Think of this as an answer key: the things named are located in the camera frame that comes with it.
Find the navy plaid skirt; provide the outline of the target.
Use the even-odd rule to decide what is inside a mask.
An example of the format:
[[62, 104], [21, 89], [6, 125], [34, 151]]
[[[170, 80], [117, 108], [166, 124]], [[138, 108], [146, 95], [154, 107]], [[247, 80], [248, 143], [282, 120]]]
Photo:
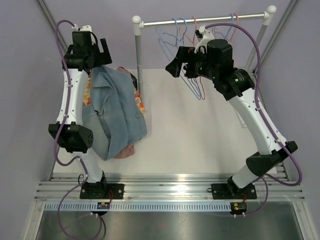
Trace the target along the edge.
[[132, 73], [130, 73], [130, 77], [132, 79], [132, 83], [133, 83], [134, 88], [136, 90], [138, 90], [138, 80], [137, 80], [137, 78]]

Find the orange floral skirt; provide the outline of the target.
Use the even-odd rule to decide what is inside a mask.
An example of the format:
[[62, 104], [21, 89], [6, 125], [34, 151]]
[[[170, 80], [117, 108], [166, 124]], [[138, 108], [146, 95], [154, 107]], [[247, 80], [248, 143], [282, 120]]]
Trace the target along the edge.
[[[92, 76], [90, 74], [88, 81], [87, 81], [87, 84], [86, 84], [86, 87], [84, 89], [84, 98], [83, 98], [83, 103], [82, 103], [83, 106], [87, 106], [87, 105], [91, 104], [91, 97], [90, 97], [91, 81], [92, 81]], [[135, 98], [136, 105], [140, 109], [141, 113], [143, 115], [145, 115], [146, 110], [145, 110], [144, 104], [140, 98], [138, 90], [136, 90], [135, 87], [134, 87], [134, 98]]]

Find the light blue denim skirt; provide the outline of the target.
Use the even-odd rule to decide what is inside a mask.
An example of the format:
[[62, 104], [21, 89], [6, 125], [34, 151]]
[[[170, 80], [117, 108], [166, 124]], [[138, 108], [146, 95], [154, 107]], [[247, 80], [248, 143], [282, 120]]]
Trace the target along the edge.
[[93, 150], [104, 161], [147, 135], [131, 76], [107, 66], [91, 71], [90, 103], [82, 108], [82, 120], [93, 132]]

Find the pink pleated skirt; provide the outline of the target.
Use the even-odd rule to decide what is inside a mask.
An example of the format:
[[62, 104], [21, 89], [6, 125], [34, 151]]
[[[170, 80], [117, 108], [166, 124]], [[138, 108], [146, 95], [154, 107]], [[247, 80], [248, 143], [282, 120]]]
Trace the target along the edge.
[[[118, 72], [124, 73], [126, 75], [129, 76], [130, 80], [131, 80], [131, 85], [132, 85], [132, 92], [133, 92], [133, 97], [131, 97], [134, 101], [135, 101], [135, 96], [134, 96], [134, 85], [133, 85], [133, 81], [131, 79], [131, 72], [128, 71], [127, 69], [125, 69], [122, 66], [118, 66], [116, 68], [116, 70]], [[114, 156], [115, 159], [125, 159], [128, 158], [132, 155], [135, 154], [135, 142], [133, 142], [132, 140], [129, 141], [128, 145], [126, 147], [124, 147], [117, 155]]]

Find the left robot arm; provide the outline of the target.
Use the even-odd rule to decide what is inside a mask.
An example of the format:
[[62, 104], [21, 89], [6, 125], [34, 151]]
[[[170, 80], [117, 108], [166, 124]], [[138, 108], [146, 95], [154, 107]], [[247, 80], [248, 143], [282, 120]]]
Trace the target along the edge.
[[[82, 117], [84, 92], [91, 70], [112, 62], [106, 40], [102, 38], [100, 42], [102, 51], [90, 29], [79, 28], [72, 32], [72, 44], [61, 60], [64, 79], [60, 111], [56, 122], [48, 126], [54, 138], [56, 162], [63, 167], [77, 162], [83, 170], [84, 179], [79, 183], [81, 199], [102, 199], [109, 191], [105, 173], [94, 157], [93, 131], [84, 126]], [[69, 162], [59, 160], [58, 148], [70, 154]]]

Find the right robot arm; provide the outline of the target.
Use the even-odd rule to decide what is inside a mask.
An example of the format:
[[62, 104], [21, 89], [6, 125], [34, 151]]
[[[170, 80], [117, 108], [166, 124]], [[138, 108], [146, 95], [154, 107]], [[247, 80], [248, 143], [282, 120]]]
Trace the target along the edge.
[[274, 137], [275, 126], [255, 96], [257, 85], [249, 73], [234, 67], [232, 46], [223, 39], [209, 40], [206, 46], [179, 46], [176, 56], [165, 67], [174, 78], [185, 71], [185, 77], [203, 77], [211, 80], [242, 117], [257, 147], [257, 152], [246, 159], [245, 165], [226, 183], [212, 187], [214, 199], [241, 199], [248, 197], [253, 181], [283, 162], [298, 146], [279, 134]]

